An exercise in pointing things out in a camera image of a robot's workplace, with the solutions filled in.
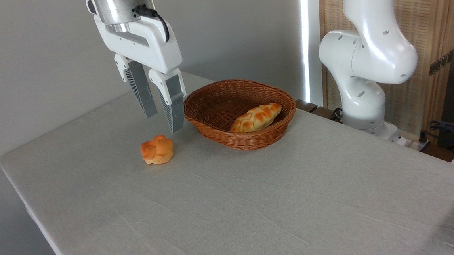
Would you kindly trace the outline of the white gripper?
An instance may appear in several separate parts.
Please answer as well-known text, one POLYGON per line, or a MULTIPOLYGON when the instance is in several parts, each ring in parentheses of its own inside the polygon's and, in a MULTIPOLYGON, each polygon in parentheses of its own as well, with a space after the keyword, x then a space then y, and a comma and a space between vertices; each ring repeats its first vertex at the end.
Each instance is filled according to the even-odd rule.
POLYGON ((94 21, 105 45, 116 54, 115 62, 123 82, 129 83, 147 118, 157 113, 144 67, 157 87, 170 131, 176 133, 184 125, 184 96, 187 91, 178 67, 183 62, 175 34, 168 24, 170 40, 166 42, 164 27, 158 19, 142 17, 130 22, 128 32, 116 32, 99 16, 94 21))

